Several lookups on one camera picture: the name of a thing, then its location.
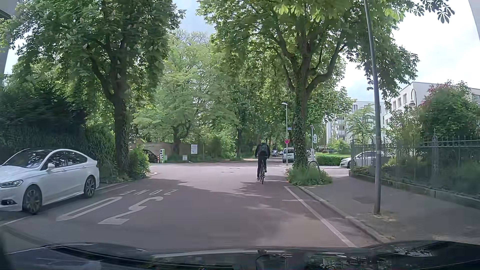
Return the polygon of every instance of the car hood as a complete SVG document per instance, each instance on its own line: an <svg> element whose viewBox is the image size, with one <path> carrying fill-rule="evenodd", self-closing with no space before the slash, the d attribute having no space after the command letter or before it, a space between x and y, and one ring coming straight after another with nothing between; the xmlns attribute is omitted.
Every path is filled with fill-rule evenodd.
<svg viewBox="0 0 480 270"><path fill-rule="evenodd" d="M104 243L46 245L8 255L16 269L306 269L328 262L335 269L433 268L480 259L480 246L449 241L405 241L353 247L251 247L153 252Z"/></svg>
<svg viewBox="0 0 480 270"><path fill-rule="evenodd" d="M15 181L17 177L22 177L25 173L33 169L18 166L0 166L0 183L5 181Z"/></svg>

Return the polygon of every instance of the sky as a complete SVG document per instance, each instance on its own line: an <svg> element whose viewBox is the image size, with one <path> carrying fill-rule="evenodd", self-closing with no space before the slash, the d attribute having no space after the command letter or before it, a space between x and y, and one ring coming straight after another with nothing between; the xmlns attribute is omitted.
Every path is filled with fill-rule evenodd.
<svg viewBox="0 0 480 270"><path fill-rule="evenodd" d="M209 34L215 30L207 25L203 17L195 15L196 0L174 0L179 9L186 10L181 28L188 31L202 31ZM407 14L394 32L396 43L416 53L420 59L415 81L443 83L447 80L464 81L471 88L480 88L480 40L468 0L449 1L455 11L450 23L442 24L434 13L417 17ZM15 51L10 51L5 73L12 72L17 62ZM368 91L363 70L356 64L348 63L345 78L338 87L346 87L348 95L361 101L373 101L373 91Z"/></svg>

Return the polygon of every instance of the road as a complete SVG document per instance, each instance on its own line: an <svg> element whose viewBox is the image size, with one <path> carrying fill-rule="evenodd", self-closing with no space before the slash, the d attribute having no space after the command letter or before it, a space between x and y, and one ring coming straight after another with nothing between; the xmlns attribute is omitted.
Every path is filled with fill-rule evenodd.
<svg viewBox="0 0 480 270"><path fill-rule="evenodd" d="M256 162L153 164L151 178L46 206L1 213L8 251L45 244L105 242L153 250L376 244L286 182L280 158L262 185ZM333 173L345 173L333 169Z"/></svg>

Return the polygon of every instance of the car headlight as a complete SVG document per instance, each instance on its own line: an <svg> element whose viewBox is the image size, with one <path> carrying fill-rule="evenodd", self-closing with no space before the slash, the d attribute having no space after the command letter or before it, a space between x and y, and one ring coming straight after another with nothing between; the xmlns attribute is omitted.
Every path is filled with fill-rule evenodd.
<svg viewBox="0 0 480 270"><path fill-rule="evenodd" d="M23 183L22 180L17 180L17 181L11 181L11 182L6 182L3 184L0 184L0 187L7 188L7 187L16 187L20 186Z"/></svg>

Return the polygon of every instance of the iron fence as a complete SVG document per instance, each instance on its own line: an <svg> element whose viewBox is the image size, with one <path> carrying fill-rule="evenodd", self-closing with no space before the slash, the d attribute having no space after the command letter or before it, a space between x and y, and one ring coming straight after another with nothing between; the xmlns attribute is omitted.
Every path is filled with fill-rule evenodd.
<svg viewBox="0 0 480 270"><path fill-rule="evenodd" d="M374 176L375 152L375 144L352 141L351 167ZM382 178L480 197L480 139L434 135L389 142L381 145L381 157Z"/></svg>

